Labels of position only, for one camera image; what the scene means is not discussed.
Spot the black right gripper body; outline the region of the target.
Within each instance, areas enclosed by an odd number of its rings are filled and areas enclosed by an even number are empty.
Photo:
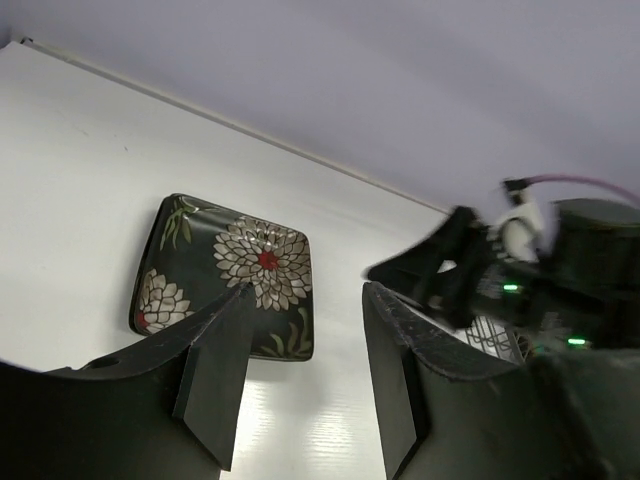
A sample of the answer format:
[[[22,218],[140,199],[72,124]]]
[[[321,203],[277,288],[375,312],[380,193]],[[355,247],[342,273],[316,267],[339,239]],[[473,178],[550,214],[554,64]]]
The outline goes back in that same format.
[[[500,260],[470,207],[455,207],[428,237],[369,267],[367,280],[449,328],[500,320]]]

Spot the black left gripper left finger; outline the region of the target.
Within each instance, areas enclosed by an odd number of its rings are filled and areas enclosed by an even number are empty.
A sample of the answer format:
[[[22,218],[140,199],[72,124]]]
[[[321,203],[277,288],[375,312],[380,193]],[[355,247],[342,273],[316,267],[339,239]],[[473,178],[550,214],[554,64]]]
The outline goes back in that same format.
[[[5,479],[216,479],[230,469],[253,339],[237,286],[80,369],[1,366]]]

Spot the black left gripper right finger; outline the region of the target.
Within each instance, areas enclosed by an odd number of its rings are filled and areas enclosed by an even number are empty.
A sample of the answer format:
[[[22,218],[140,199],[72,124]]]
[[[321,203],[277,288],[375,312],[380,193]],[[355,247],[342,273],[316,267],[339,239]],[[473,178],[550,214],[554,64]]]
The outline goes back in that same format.
[[[612,479],[615,467],[532,372],[415,315],[378,283],[362,290],[388,479]]]

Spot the black floral square plate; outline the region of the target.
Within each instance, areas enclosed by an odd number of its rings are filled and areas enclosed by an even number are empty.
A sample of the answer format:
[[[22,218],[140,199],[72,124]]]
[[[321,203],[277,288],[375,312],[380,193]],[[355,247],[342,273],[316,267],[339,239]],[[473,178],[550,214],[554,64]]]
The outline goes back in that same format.
[[[174,193],[160,203],[143,249],[129,327],[148,336],[250,284],[251,355],[304,362],[315,347],[310,244],[293,228]]]

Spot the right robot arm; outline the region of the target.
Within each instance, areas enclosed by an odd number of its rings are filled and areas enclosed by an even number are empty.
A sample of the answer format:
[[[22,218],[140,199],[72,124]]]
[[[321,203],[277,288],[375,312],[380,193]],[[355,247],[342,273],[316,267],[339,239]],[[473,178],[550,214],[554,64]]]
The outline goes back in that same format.
[[[556,202],[548,252],[520,259],[507,241],[511,225],[529,234],[521,216],[499,227],[457,206],[428,237],[371,266],[379,283],[419,312],[452,329],[485,317],[528,336],[549,353],[639,347],[639,211],[618,202]]]

